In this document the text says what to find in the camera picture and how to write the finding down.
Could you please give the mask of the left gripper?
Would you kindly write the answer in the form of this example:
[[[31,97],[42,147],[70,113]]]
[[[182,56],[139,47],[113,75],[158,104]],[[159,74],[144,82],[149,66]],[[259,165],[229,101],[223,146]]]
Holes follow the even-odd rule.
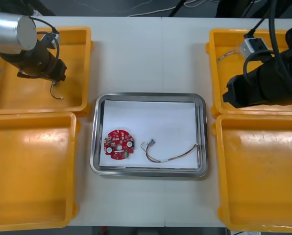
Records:
[[[48,74],[48,79],[51,80],[52,86],[55,86],[55,82],[58,82],[58,84],[64,83],[66,79],[66,75],[65,75],[66,69],[67,69],[67,66],[65,65],[65,63],[61,59],[59,59],[56,63],[56,66],[52,70],[52,72]]]

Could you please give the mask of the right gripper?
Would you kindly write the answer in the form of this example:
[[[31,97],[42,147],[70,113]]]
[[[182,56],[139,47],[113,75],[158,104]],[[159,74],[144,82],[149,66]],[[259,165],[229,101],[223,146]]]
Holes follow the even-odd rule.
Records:
[[[266,79],[267,70],[264,66],[251,71],[248,78],[253,83],[248,83],[244,75],[232,77],[226,87],[227,92],[222,95],[223,102],[229,103],[234,108],[267,105],[267,99],[262,93],[261,82]]]

